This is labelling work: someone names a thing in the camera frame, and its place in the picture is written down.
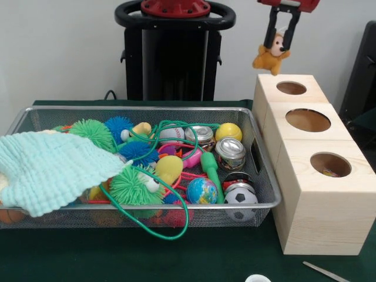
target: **green tablecloth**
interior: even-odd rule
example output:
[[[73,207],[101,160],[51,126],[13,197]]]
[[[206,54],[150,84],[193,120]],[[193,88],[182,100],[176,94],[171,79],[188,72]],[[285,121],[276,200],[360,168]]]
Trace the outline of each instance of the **green tablecloth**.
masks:
[[[245,106],[241,102],[37,101],[38,105]],[[170,233],[171,230],[160,230]],[[259,228],[188,229],[162,241],[141,229],[1,230],[3,281],[332,281],[303,260],[350,281],[376,281],[376,228],[358,257],[284,256],[271,214]]]

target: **white wall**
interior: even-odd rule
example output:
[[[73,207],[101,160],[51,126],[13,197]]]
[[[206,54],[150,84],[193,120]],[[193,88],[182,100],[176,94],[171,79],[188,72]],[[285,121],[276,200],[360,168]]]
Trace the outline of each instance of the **white wall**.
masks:
[[[101,99],[108,89],[126,97],[123,28],[113,19],[123,1],[0,0],[0,134],[36,99]],[[250,99],[259,72],[251,63],[270,8],[256,0],[219,2],[236,11],[237,23],[222,33],[215,99]],[[282,72],[313,74],[338,108],[374,11],[374,0],[322,0],[313,14],[302,14]]]

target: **wooden block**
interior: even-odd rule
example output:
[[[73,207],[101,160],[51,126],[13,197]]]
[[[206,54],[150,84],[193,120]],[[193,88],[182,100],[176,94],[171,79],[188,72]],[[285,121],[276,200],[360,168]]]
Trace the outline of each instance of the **wooden block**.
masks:
[[[263,138],[274,169],[283,140],[353,140],[329,103],[269,103]]]
[[[261,132],[271,102],[329,103],[312,75],[258,75],[252,112]]]
[[[284,254],[359,254],[376,217],[376,175],[355,142],[284,140],[276,175],[283,200],[273,215]]]

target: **wire mesh basket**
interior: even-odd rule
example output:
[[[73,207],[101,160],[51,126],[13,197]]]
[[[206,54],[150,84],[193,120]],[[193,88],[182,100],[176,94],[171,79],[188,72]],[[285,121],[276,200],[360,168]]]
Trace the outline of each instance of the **wire mesh basket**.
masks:
[[[127,116],[134,124],[148,122],[158,124],[162,120],[181,120],[189,123],[237,124],[243,132],[242,143],[247,150],[243,171],[253,180],[257,204],[189,204],[190,227],[259,226],[272,207],[281,200],[280,190],[271,169],[267,153],[252,113],[246,108],[155,108],[155,107],[97,107],[97,106],[33,106],[23,110],[15,119],[7,134],[41,131],[60,125],[71,125],[82,119],[101,122],[115,116]],[[187,170],[202,173],[201,166]],[[228,172],[218,169],[223,181]],[[149,227],[182,227],[185,217],[179,205],[161,204],[127,206],[123,208],[137,216],[148,211],[147,219],[139,219]],[[27,214],[19,221],[20,209],[0,206],[0,228],[93,228],[136,227],[109,204],[76,204],[45,214],[30,217]]]

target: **stuffed animal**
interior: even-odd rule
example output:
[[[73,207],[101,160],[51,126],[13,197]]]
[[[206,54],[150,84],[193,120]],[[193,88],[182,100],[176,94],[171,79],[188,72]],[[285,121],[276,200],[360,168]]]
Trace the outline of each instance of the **stuffed animal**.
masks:
[[[253,61],[253,67],[255,69],[267,69],[272,75],[278,75],[282,60],[290,55],[290,51],[285,51],[283,48],[283,36],[277,33],[270,49],[267,49],[264,45],[258,47],[258,56]]]

